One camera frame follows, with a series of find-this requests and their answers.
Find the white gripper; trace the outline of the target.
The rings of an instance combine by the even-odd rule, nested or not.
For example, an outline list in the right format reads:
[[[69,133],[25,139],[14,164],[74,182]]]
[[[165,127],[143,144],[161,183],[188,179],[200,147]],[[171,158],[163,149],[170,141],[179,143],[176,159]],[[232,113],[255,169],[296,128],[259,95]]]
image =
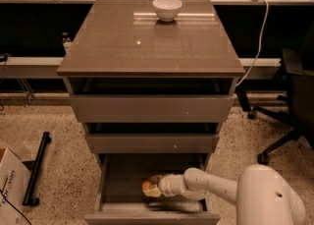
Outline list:
[[[181,193],[181,187],[183,178],[181,175],[155,175],[149,178],[152,186],[146,186],[142,189],[143,193],[147,197],[160,197],[161,195],[165,197],[174,197]]]

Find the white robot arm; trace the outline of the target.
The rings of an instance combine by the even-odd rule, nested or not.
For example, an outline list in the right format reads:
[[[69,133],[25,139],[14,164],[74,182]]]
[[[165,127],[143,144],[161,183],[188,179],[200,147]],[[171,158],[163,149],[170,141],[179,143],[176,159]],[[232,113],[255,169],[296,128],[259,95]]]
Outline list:
[[[305,206],[298,193],[274,169],[253,164],[236,181],[189,168],[180,175],[158,175],[144,181],[148,197],[182,196],[202,200],[212,193],[236,207],[237,225],[304,225]]]

